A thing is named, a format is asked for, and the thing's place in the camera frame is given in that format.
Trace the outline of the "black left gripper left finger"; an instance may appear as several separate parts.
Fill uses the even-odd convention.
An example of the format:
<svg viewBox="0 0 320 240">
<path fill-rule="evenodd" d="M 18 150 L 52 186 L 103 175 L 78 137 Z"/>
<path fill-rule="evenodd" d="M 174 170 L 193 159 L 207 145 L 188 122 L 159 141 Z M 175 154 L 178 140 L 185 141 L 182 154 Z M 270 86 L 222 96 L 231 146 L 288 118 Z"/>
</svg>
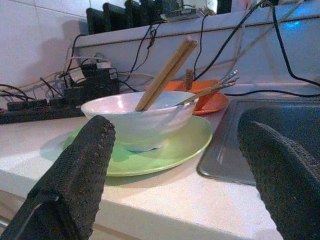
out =
<svg viewBox="0 0 320 240">
<path fill-rule="evenodd" d="M 93 233 L 116 131 L 98 115 L 39 179 L 2 240 L 87 240 Z"/>
</svg>

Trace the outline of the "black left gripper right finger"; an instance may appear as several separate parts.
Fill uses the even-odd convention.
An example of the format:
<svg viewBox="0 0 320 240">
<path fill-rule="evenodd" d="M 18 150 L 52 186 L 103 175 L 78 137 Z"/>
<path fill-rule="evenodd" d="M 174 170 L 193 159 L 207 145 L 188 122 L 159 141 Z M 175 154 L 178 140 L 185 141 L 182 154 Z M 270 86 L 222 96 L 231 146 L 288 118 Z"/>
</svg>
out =
<svg viewBox="0 0 320 240">
<path fill-rule="evenodd" d="M 267 124 L 240 121 L 239 149 L 285 240 L 320 238 L 320 162 Z"/>
</svg>

